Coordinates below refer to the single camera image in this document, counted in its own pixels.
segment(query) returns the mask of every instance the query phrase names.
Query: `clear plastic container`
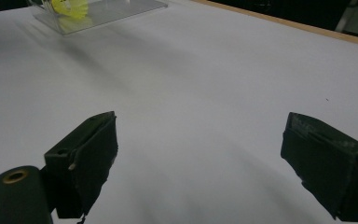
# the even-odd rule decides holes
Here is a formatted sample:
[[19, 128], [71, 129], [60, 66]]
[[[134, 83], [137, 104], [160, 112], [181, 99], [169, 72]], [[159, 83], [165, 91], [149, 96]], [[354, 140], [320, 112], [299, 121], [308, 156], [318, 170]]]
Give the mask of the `clear plastic container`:
[[34, 17], [62, 35], [167, 7], [168, 0], [27, 0]]

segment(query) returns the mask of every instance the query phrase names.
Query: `hole in cylinder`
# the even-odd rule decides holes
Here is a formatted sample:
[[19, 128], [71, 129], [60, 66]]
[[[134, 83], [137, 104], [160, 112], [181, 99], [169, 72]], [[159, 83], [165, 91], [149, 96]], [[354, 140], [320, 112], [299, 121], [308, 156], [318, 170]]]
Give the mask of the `hole in cylinder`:
[[23, 180], [23, 178], [25, 178], [27, 175], [28, 175], [28, 172], [26, 170], [17, 170], [17, 171], [11, 172], [8, 175], [5, 175], [3, 181], [5, 184], [14, 184], [14, 183], [17, 183], [17, 182]]

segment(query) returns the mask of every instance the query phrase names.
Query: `white table surface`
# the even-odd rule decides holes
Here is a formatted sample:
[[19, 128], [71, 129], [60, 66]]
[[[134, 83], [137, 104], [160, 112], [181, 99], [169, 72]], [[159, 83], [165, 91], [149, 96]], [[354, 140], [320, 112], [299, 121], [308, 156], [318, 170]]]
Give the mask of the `white table surface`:
[[291, 111], [358, 140], [358, 45], [186, 0], [66, 37], [0, 12], [0, 174], [110, 110], [86, 223], [339, 223], [280, 150]]

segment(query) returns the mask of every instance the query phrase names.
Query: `yellow object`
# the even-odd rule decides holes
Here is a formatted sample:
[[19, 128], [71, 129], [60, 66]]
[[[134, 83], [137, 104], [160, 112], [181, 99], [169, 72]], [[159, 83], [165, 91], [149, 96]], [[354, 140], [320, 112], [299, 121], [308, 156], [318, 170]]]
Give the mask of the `yellow object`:
[[51, 0], [51, 4], [57, 13], [74, 19], [83, 19], [89, 11], [87, 0]]

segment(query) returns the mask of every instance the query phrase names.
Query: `plastic box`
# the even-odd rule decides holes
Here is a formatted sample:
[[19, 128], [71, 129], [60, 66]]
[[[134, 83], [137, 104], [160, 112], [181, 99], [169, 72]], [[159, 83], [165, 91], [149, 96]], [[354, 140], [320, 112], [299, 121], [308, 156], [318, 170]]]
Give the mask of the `plastic box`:
[[27, 0], [34, 17], [62, 35], [167, 7], [168, 0]]

